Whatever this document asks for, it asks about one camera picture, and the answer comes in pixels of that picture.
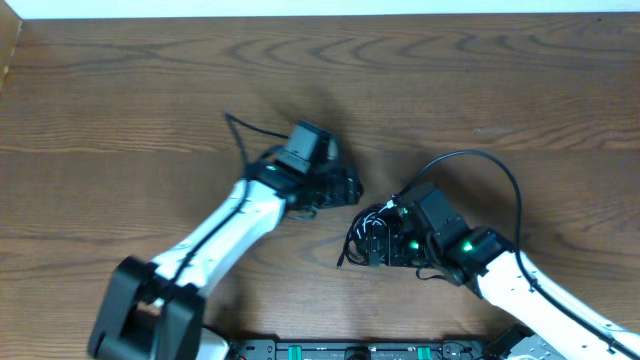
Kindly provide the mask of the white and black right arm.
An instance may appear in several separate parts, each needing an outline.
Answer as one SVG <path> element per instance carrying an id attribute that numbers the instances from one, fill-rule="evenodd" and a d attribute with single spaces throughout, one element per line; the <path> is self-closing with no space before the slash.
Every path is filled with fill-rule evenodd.
<path id="1" fill-rule="evenodd" d="M 509 313 L 566 359 L 636 359 L 638 334 L 591 309 L 545 275 L 513 241 L 470 227 L 434 185 L 393 197 L 360 230 L 368 261 L 432 268 Z"/>

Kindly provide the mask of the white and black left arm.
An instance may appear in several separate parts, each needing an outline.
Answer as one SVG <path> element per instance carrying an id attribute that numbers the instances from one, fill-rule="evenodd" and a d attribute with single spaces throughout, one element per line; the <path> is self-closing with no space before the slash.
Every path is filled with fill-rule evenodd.
<path id="1" fill-rule="evenodd" d="M 94 359 L 223 359 L 229 343 L 203 324 L 208 297 L 235 263 L 294 210 L 355 205 L 357 171 L 282 152 L 245 168 L 228 198 L 184 240 L 113 271 L 87 345 Z"/>

